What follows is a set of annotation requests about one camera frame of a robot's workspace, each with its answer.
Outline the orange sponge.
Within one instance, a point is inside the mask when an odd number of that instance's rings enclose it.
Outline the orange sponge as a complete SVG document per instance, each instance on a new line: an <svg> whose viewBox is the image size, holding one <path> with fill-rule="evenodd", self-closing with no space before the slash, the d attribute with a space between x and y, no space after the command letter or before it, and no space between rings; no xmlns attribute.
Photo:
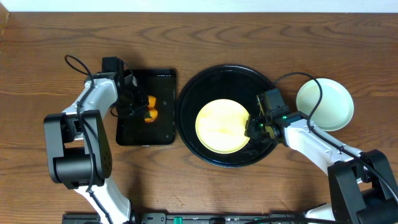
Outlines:
<svg viewBox="0 0 398 224"><path fill-rule="evenodd" d="M147 112L144 114L145 123L154 122L157 119L158 111L155 109L156 97L148 96Z"/></svg>

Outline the yellow plate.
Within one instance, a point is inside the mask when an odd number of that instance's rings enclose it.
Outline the yellow plate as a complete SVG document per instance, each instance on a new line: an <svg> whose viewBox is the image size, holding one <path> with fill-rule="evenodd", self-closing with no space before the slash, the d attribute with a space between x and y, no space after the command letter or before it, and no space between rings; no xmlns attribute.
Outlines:
<svg viewBox="0 0 398 224"><path fill-rule="evenodd" d="M207 103L197 114L195 131L200 142L217 154L232 154L242 149L249 113L236 101L219 99Z"/></svg>

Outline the light green plate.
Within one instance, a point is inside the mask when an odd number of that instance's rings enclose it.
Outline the light green plate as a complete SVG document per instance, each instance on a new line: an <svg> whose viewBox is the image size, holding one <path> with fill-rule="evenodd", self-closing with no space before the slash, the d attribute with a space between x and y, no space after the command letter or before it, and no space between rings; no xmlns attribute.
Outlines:
<svg viewBox="0 0 398 224"><path fill-rule="evenodd" d="M337 131L345 127L354 114L353 99L340 83L327 78L317 78L322 88L322 100L311 120L324 131ZM306 82L298 91L296 107L310 115L318 102L320 90L315 81Z"/></svg>

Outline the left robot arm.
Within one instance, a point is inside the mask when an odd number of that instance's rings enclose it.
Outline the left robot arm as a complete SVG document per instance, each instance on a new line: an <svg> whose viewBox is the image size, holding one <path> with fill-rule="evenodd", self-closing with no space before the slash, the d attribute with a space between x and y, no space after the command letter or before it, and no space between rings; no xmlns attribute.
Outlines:
<svg viewBox="0 0 398 224"><path fill-rule="evenodd" d="M77 99L44 119L50 178L84 197L100 223L141 222L111 175L112 156L103 124L110 107L135 86L134 75L123 70L89 74Z"/></svg>

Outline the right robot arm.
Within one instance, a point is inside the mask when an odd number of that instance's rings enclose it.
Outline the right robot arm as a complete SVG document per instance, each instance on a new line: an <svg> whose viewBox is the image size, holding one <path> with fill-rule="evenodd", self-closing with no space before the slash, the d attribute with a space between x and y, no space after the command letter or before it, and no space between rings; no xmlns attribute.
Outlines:
<svg viewBox="0 0 398 224"><path fill-rule="evenodd" d="M331 202L298 223L397 223L397 182L381 151L348 146L301 112L250 117L245 135L296 150L328 176Z"/></svg>

